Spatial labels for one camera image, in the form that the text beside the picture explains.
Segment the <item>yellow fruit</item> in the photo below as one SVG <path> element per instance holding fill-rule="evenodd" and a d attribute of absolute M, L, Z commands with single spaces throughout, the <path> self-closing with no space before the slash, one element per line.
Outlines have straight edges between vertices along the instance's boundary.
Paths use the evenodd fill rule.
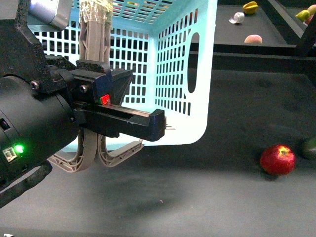
<path fill-rule="evenodd" d="M 311 5 L 307 11 L 310 13 L 310 15 L 314 15 L 316 13 L 316 4 Z"/>
<path fill-rule="evenodd" d="M 243 6 L 243 12 L 246 14 L 253 14 L 258 9 L 258 4 L 255 1 L 251 1 Z"/>
<path fill-rule="evenodd" d="M 307 10 L 303 10 L 300 13 L 298 13 L 295 17 L 300 19 L 302 22 L 306 21 L 310 17 L 310 12 Z"/>

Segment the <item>peach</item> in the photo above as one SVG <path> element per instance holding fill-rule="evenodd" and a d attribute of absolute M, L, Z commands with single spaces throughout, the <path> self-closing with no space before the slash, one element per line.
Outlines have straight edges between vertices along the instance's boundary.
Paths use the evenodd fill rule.
<path fill-rule="evenodd" d="M 245 39 L 245 43 L 262 43 L 262 38 L 259 35 L 250 35 Z"/>

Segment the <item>tape wrap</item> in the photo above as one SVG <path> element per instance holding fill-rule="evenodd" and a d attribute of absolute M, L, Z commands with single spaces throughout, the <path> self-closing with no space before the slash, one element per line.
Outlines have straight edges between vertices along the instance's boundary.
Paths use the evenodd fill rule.
<path fill-rule="evenodd" d="M 112 24 L 112 0 L 80 0 L 80 22 L 89 21 Z"/>

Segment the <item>red apple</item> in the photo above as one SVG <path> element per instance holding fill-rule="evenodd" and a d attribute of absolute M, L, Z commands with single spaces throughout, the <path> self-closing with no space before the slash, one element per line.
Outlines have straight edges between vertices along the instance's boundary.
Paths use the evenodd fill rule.
<path fill-rule="evenodd" d="M 286 145 L 274 145 L 262 153 L 260 164 L 270 175 L 286 175 L 294 169 L 295 155 Z"/>

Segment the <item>black tray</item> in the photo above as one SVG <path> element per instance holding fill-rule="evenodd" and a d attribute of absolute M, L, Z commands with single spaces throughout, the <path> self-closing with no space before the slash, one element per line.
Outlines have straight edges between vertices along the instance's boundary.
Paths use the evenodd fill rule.
<path fill-rule="evenodd" d="M 246 15 L 240 25 L 228 20 L 242 12 L 243 0 L 218 0 L 214 52 L 249 53 L 263 55 L 294 55 L 296 44 L 303 34 L 286 8 L 276 0 L 257 0 L 258 11 Z M 244 43 L 248 35 L 260 35 L 263 43 Z"/>

